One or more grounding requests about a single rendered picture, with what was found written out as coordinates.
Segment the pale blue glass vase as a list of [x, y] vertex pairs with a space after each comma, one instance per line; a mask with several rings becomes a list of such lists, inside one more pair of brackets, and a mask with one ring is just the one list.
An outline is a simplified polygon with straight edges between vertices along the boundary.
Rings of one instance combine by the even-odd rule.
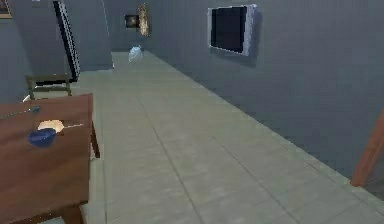
[[141, 46], [135, 46], [133, 47], [130, 51], [129, 51], [129, 55], [128, 55], [128, 58], [129, 58], [129, 61], [132, 62], [132, 61], [135, 61], [137, 59], [140, 59], [143, 57], [143, 52], [142, 52], [142, 48]]

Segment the small dark framed picture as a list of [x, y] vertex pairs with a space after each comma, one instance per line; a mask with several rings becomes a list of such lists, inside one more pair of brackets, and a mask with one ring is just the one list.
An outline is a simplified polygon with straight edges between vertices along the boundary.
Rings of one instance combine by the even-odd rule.
[[138, 15], [126, 15], [125, 26], [127, 28], [138, 28], [140, 26], [140, 20]]

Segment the cream round bread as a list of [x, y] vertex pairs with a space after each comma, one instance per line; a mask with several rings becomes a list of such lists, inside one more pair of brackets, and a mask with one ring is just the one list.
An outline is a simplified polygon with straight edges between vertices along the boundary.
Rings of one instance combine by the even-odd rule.
[[38, 125], [38, 130], [47, 128], [54, 129], [56, 133], [59, 133], [64, 129], [64, 124], [60, 120], [46, 120]]

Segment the blue bowl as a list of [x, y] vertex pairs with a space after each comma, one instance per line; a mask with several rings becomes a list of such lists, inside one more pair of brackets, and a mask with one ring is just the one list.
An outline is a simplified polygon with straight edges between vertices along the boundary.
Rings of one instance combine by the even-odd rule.
[[56, 130], [53, 128], [43, 128], [32, 131], [28, 137], [28, 142], [35, 147], [49, 147], [56, 137]]

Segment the brown wooden table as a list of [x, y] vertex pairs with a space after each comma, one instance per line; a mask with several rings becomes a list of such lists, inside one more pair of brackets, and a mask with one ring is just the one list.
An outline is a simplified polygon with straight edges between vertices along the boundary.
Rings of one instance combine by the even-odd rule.
[[[22, 103], [0, 104], [0, 224], [37, 224], [61, 217], [65, 224], [86, 224], [81, 206], [89, 201], [91, 148], [96, 146], [93, 96], [82, 94]], [[60, 120], [66, 126], [47, 148], [27, 137], [40, 122]]]

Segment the thin grey utensil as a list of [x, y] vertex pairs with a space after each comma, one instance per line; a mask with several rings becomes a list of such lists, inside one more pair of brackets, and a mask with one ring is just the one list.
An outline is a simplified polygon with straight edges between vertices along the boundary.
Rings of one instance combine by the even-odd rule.
[[40, 106], [34, 106], [34, 107], [31, 107], [31, 108], [26, 109], [24, 111], [13, 112], [13, 113], [4, 115], [4, 116], [0, 117], [0, 120], [8, 119], [10, 117], [13, 117], [13, 116], [16, 116], [16, 115], [20, 115], [20, 114], [23, 114], [23, 113], [38, 113], [39, 111], [40, 111]]

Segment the golden wall ornament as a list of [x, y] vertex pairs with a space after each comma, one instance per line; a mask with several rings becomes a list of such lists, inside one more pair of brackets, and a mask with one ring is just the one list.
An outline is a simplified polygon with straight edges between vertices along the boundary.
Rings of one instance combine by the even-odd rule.
[[139, 6], [139, 20], [140, 20], [140, 33], [143, 36], [149, 35], [149, 25], [148, 25], [148, 15], [147, 15], [147, 9], [146, 4], [143, 3]]

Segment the orange brown wooden post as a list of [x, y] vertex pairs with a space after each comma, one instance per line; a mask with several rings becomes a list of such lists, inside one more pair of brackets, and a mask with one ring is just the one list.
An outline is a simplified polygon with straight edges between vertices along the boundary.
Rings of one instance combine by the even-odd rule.
[[380, 113], [367, 145], [350, 181], [352, 186], [363, 186], [380, 158], [384, 148], [384, 110]]

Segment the brown framed wall picture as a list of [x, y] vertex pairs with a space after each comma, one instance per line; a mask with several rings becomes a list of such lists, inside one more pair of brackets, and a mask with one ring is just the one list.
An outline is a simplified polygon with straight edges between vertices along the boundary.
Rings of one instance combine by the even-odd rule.
[[6, 0], [0, 0], [0, 19], [11, 19], [12, 15]]

